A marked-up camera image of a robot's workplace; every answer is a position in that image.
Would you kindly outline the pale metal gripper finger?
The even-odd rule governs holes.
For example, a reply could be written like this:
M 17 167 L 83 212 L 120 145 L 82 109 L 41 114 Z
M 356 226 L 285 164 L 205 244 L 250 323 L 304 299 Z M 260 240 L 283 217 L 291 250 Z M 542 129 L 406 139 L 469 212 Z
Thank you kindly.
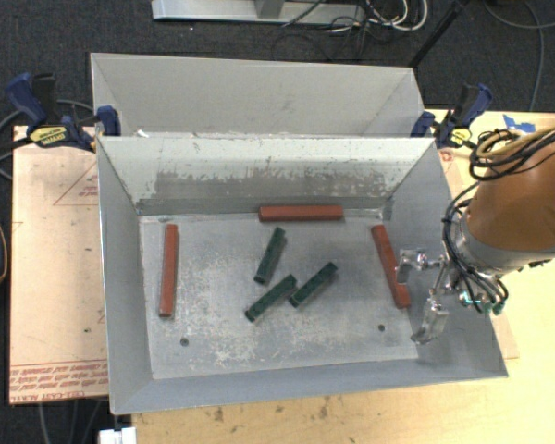
M 423 320 L 418 330 L 412 334 L 411 340 L 424 345 L 437 339 L 443 332 L 448 320 L 448 310 L 435 298 L 425 302 Z
M 424 271 L 428 266 L 428 258 L 424 249 L 401 249 L 395 278 L 399 284 L 406 284 L 412 271 Z

